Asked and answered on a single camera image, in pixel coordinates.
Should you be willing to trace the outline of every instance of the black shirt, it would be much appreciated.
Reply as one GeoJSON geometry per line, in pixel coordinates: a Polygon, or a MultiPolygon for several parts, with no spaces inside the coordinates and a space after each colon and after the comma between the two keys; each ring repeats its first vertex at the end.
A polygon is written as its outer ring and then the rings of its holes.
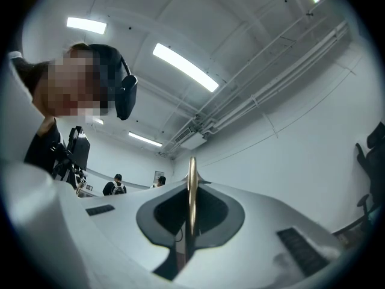
{"type": "MultiPolygon", "coordinates": [[[[103,195],[104,195],[104,196],[109,196],[109,195],[111,195],[111,194],[112,194],[112,191],[114,190],[114,188],[115,188],[115,185],[114,185],[113,182],[107,183],[106,186],[104,186],[104,189],[103,189],[103,195]]],[[[125,187],[124,185],[123,185],[123,190],[125,191],[125,194],[127,194],[127,189],[126,189],[126,187],[125,187]]]]}
{"type": "MultiPolygon", "coordinates": [[[[33,138],[31,145],[25,155],[24,162],[35,165],[43,170],[47,171],[48,174],[52,174],[52,169],[55,164],[55,154],[51,150],[52,145],[60,142],[60,133],[55,123],[51,126],[49,131],[39,137],[37,134],[33,138]]],[[[70,172],[68,175],[67,182],[76,189],[75,174],[70,172]]]]}

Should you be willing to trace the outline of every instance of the headphones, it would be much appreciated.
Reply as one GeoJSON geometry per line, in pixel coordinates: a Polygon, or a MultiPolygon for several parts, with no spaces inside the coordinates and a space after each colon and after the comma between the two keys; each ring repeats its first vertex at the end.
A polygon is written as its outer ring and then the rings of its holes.
{"type": "Polygon", "coordinates": [[[138,79],[131,74],[125,59],[116,48],[108,45],[88,45],[94,53],[94,75],[99,74],[100,86],[104,89],[100,96],[100,113],[107,114],[115,102],[117,117],[126,120],[134,108],[137,98],[138,79]]]}

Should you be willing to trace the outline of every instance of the white ceiling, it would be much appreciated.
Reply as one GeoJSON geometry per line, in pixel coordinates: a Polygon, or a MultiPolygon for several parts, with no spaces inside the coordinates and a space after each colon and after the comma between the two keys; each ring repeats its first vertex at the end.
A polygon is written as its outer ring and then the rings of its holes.
{"type": "Polygon", "coordinates": [[[166,153],[189,118],[208,101],[200,112],[202,118],[222,108],[213,116],[219,119],[295,63],[341,21],[329,1],[306,16],[314,7],[312,0],[42,0],[25,25],[23,47],[44,52],[40,60],[78,41],[116,47],[139,78],[137,103],[128,120],[120,121],[110,112],[103,117],[104,125],[94,127],[129,144],[166,153]],[[106,22],[106,33],[66,28],[69,16],[106,22]],[[157,43],[170,46],[220,87],[210,93],[153,56],[157,43]],[[165,144],[153,147],[129,138],[128,131],[165,144]]]}

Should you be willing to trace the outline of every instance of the black monitor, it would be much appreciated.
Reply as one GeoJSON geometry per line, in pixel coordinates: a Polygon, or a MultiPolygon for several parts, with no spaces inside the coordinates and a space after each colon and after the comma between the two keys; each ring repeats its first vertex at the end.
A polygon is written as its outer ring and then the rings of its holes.
{"type": "Polygon", "coordinates": [[[71,152],[71,161],[80,169],[87,169],[88,153],[90,151],[90,142],[81,126],[73,128],[68,140],[68,151],[71,152]]]}

